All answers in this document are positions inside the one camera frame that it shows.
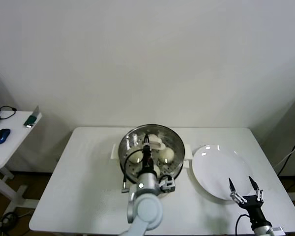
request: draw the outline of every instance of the floor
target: floor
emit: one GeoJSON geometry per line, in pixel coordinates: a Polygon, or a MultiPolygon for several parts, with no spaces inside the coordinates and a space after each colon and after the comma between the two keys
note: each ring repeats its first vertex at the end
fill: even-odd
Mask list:
{"type": "MultiPolygon", "coordinates": [[[[28,190],[25,192],[24,197],[29,199],[40,199],[49,181],[50,176],[50,174],[15,173],[14,179],[8,180],[7,183],[14,190],[17,190],[21,184],[26,184],[28,186],[28,190]]],[[[288,189],[288,192],[295,192],[295,180],[283,180],[282,183],[285,189],[288,189]]],[[[0,216],[2,216],[8,204],[9,200],[5,196],[0,194],[0,216]]],[[[17,213],[17,215],[23,215],[30,212],[30,209],[17,208],[15,212],[17,213]]],[[[29,230],[29,222],[30,215],[22,217],[19,220],[17,226],[8,232],[9,235],[21,236],[24,232],[29,230]]],[[[53,234],[29,231],[27,234],[25,234],[25,236],[53,236],[53,234]]]]}

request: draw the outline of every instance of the white table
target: white table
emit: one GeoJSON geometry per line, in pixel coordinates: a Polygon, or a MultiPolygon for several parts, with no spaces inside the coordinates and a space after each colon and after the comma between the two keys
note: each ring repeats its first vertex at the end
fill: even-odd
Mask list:
{"type": "MultiPolygon", "coordinates": [[[[1,111],[1,117],[8,117],[13,112],[1,111]]],[[[5,213],[14,211],[16,207],[35,208],[38,204],[38,200],[24,199],[22,194],[25,192],[27,186],[21,185],[18,191],[14,191],[10,188],[5,181],[13,178],[13,174],[5,168],[5,164],[11,158],[16,149],[20,146],[26,136],[32,131],[32,128],[26,128],[23,126],[27,118],[32,112],[16,112],[16,114],[9,119],[0,121],[0,130],[4,128],[11,129],[11,133],[3,144],[0,144],[0,172],[4,174],[4,178],[0,179],[0,192],[11,200],[5,213]]],[[[35,123],[41,119],[39,114],[35,123]]]]}
{"type": "MultiPolygon", "coordinates": [[[[121,193],[118,160],[112,147],[131,128],[80,127],[74,130],[29,223],[34,231],[118,235],[127,230],[128,194],[121,193]]],[[[249,129],[173,128],[195,150],[221,144],[236,150],[253,169],[264,189],[263,212],[273,226],[295,232],[295,207],[249,129]]],[[[235,223],[246,213],[236,204],[223,204],[195,187],[188,169],[176,179],[176,190],[161,198],[161,225],[147,235],[221,235],[235,233],[235,223]]],[[[243,218],[239,234],[253,234],[243,218]]]]}

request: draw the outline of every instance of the white plate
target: white plate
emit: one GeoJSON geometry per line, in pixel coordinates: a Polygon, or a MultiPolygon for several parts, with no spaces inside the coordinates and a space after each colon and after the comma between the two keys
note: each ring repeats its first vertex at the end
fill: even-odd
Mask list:
{"type": "Polygon", "coordinates": [[[193,155],[192,170],[199,184],[210,194],[231,200],[231,178],[236,191],[246,196],[252,190],[248,176],[251,168],[236,153],[221,145],[206,145],[193,155]]]}

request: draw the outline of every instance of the table leg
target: table leg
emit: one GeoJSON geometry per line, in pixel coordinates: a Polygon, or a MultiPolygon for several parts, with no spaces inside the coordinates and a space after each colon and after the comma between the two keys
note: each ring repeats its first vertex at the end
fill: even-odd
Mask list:
{"type": "Polygon", "coordinates": [[[10,200],[21,201],[22,196],[18,195],[11,187],[0,179],[0,192],[10,200]]]}
{"type": "Polygon", "coordinates": [[[11,200],[9,206],[4,213],[12,212],[17,207],[23,208],[36,208],[39,200],[24,199],[22,195],[26,191],[27,186],[21,185],[18,191],[14,191],[10,186],[8,186],[4,181],[0,179],[0,192],[11,200]]]}
{"type": "Polygon", "coordinates": [[[13,179],[14,178],[14,175],[6,167],[2,167],[0,169],[0,173],[3,174],[4,176],[8,176],[9,179],[13,179]]]}

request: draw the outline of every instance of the white wall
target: white wall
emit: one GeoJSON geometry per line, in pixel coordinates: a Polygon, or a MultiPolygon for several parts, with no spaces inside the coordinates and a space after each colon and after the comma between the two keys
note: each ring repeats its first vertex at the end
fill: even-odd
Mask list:
{"type": "Polygon", "coordinates": [[[44,114],[15,170],[51,171],[77,126],[247,126],[263,142],[295,101],[295,0],[0,0],[1,90],[44,114]]]}

